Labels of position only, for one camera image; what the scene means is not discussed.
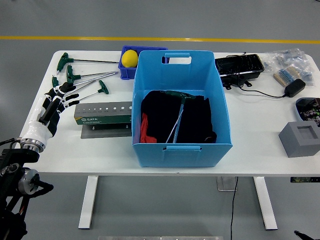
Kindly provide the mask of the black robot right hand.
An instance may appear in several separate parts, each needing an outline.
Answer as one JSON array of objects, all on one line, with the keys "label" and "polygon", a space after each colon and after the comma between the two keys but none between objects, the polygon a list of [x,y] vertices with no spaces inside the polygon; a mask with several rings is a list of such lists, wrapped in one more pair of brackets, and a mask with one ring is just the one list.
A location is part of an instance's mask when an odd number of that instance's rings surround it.
[{"label": "black robot right hand", "polygon": [[301,240],[314,240],[312,237],[310,237],[310,236],[308,236],[307,234],[302,233],[302,232],[300,232],[300,231],[298,231],[298,230],[295,230],[295,231],[294,231],[294,234],[295,234],[296,236],[298,236]]}]

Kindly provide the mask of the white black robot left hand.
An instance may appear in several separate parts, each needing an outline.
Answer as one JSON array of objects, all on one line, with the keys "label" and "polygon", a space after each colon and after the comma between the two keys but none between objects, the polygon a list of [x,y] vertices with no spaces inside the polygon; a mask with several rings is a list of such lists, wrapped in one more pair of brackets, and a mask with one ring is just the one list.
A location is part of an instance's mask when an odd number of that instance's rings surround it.
[{"label": "white black robot left hand", "polygon": [[37,153],[43,152],[47,142],[57,132],[60,114],[67,108],[80,103],[76,98],[79,94],[68,93],[75,90],[72,83],[51,88],[39,98],[31,111],[28,130],[21,137],[20,147],[31,149]]}]

